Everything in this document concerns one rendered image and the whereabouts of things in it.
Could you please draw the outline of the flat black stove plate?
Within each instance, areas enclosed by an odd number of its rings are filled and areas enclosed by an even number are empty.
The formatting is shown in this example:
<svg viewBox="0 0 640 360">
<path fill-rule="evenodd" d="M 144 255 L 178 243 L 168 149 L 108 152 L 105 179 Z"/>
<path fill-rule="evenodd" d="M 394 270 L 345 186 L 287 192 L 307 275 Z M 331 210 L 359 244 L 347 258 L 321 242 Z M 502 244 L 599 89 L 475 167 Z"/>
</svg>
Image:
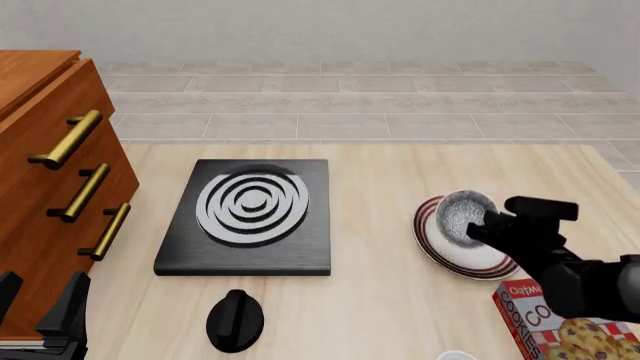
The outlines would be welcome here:
<svg viewBox="0 0 640 360">
<path fill-rule="evenodd" d="M 159 276 L 327 276 L 329 163 L 200 159 L 154 262 Z"/>
</svg>

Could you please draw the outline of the wooden cabinet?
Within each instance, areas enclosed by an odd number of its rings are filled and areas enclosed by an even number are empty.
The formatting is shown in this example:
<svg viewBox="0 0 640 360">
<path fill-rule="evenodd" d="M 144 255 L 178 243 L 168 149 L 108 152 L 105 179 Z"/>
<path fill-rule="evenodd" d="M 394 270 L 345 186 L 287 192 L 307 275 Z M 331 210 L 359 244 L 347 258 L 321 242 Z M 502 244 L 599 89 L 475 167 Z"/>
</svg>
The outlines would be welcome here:
<svg viewBox="0 0 640 360">
<path fill-rule="evenodd" d="M 0 50 L 0 122 L 81 60 L 76 50 Z"/>
</svg>

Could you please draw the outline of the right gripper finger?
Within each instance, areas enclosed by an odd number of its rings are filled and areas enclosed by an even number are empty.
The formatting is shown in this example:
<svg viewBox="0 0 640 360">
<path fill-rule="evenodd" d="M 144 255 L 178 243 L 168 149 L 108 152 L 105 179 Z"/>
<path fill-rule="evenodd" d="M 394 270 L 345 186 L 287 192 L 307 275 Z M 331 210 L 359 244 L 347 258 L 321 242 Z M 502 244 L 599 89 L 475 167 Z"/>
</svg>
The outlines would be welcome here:
<svg viewBox="0 0 640 360">
<path fill-rule="evenodd" d="M 484 224 L 478 225 L 469 223 L 466 234 L 470 239 L 481 242 L 491 248 L 502 248 L 502 224 Z"/>
<path fill-rule="evenodd" d="M 494 212 L 492 210 L 486 210 L 483 216 L 483 222 L 485 226 L 509 226 L 516 220 L 514 215 L 509 215 L 504 212 Z"/>
</svg>

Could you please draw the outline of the black patterned bowl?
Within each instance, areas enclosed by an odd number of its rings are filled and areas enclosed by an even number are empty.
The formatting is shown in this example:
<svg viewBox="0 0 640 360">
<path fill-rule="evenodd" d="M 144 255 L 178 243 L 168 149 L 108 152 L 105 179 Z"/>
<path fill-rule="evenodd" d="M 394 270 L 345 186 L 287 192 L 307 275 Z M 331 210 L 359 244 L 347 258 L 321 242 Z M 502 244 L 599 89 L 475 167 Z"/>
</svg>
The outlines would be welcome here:
<svg viewBox="0 0 640 360">
<path fill-rule="evenodd" d="M 487 210 L 498 212 L 490 197 L 478 191 L 461 190 L 445 195 L 436 206 L 435 222 L 448 242 L 461 248 L 478 248 L 482 242 L 467 235 L 469 224 L 483 225 Z"/>
</svg>

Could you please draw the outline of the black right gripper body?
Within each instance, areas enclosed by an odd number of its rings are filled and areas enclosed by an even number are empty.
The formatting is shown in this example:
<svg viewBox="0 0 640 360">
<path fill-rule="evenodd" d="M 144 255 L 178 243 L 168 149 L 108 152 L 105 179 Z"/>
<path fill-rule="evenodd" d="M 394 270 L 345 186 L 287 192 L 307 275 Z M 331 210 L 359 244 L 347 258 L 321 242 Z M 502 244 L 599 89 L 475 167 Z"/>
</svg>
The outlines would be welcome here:
<svg viewBox="0 0 640 360">
<path fill-rule="evenodd" d="M 552 254 L 566 251 L 566 238 L 558 233 L 558 224 L 545 227 L 516 217 L 512 224 L 504 226 L 501 236 L 502 248 L 496 249 L 519 265 L 546 261 Z"/>
</svg>

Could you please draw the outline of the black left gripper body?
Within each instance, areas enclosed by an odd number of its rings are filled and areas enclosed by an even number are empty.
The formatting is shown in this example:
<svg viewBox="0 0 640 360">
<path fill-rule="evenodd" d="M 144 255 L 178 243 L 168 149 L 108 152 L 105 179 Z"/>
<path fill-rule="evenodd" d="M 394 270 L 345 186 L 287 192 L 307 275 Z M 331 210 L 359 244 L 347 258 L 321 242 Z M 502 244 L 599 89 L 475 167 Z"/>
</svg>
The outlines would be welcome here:
<svg viewBox="0 0 640 360">
<path fill-rule="evenodd" d="M 0 360 L 85 360 L 87 332 L 34 337 L 0 338 Z"/>
</svg>

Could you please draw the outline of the white plate with red rings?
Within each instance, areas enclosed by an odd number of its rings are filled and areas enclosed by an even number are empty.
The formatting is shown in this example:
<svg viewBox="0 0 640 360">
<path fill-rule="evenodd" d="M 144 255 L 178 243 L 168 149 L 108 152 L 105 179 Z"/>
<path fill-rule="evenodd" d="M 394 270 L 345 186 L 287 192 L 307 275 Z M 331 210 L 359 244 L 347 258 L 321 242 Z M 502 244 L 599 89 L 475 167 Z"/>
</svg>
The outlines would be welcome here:
<svg viewBox="0 0 640 360">
<path fill-rule="evenodd" d="M 425 200 L 413 216 L 414 239 L 427 257 L 455 275 L 478 281 L 498 281 L 518 272 L 517 263 L 487 245 L 461 246 L 446 239 L 436 222 L 436 209 L 443 198 Z"/>
</svg>

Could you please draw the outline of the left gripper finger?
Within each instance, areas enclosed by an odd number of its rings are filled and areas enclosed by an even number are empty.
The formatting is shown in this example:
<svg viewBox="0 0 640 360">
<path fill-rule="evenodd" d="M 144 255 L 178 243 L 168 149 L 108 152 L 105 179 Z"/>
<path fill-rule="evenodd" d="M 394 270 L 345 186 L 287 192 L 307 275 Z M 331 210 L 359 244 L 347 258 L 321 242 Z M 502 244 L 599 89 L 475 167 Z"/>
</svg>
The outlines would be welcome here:
<svg viewBox="0 0 640 360">
<path fill-rule="evenodd" d="M 23 279 L 15 272 L 0 275 L 0 326 L 22 286 Z"/>
<path fill-rule="evenodd" d="M 86 305 L 90 283 L 91 279 L 85 272 L 75 272 L 53 307 L 36 324 L 36 332 L 44 339 L 86 340 Z"/>
</svg>

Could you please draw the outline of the round black stove knob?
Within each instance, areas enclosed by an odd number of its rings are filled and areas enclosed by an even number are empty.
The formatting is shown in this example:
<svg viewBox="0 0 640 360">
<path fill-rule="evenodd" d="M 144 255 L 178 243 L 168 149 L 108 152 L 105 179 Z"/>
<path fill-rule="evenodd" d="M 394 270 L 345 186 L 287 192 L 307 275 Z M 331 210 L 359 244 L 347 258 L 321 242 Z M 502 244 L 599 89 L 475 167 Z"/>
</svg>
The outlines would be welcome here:
<svg viewBox="0 0 640 360">
<path fill-rule="evenodd" d="M 259 302 L 244 290 L 234 289 L 211 309 L 206 321 L 206 334 L 217 350 L 240 353 L 258 341 L 264 323 Z"/>
</svg>

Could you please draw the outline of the red cookies box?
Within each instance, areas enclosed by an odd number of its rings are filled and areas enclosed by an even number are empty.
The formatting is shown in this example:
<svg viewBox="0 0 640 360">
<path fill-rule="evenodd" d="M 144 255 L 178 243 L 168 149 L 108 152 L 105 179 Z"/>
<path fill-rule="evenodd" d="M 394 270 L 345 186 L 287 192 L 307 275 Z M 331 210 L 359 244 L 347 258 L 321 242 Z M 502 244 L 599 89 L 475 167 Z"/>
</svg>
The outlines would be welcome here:
<svg viewBox="0 0 640 360">
<path fill-rule="evenodd" d="M 640 360 L 640 338 L 625 323 L 560 317 L 531 279 L 502 282 L 492 299 L 524 360 Z"/>
</svg>

